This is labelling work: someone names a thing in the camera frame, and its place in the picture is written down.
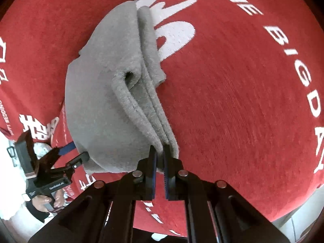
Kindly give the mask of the person's left hand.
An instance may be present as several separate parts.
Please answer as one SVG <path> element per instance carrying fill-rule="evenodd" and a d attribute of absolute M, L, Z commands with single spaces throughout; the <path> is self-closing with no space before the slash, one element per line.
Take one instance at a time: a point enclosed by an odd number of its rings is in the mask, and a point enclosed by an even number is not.
<path fill-rule="evenodd" d="M 53 199 L 45 195 L 37 195 L 31 200 L 32 205 L 35 207 L 35 209 L 41 212 L 48 212 L 48 208 L 46 206 L 50 204 L 52 201 Z M 55 192 L 53 208 L 63 207 L 64 202 L 65 202 L 64 190 L 60 189 Z"/>

